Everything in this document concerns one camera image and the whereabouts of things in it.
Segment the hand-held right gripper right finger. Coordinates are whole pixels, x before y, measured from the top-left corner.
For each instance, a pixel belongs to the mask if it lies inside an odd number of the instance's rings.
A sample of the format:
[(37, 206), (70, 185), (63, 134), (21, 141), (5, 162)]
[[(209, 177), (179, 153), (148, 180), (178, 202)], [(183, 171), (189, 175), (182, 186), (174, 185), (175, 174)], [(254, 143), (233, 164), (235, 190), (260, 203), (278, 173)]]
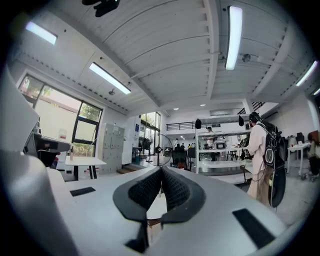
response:
[(273, 236), (279, 237), (286, 225), (268, 207), (233, 184), (172, 167), (171, 171), (198, 184), (205, 193), (205, 203), (198, 213), (184, 223), (164, 224), (149, 247), (151, 256), (246, 256), (259, 248), (245, 227), (255, 223), (239, 222), (234, 212), (249, 211)]

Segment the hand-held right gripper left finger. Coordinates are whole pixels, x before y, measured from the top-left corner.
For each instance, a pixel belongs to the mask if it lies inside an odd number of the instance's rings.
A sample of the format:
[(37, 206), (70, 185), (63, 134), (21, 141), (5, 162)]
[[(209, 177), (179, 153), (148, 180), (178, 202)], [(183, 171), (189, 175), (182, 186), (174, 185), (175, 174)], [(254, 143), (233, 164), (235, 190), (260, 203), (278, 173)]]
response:
[(72, 196), (71, 228), (80, 256), (161, 256), (160, 240), (149, 242), (147, 212), (161, 189), (162, 171), (149, 167), (133, 173), (67, 183)]

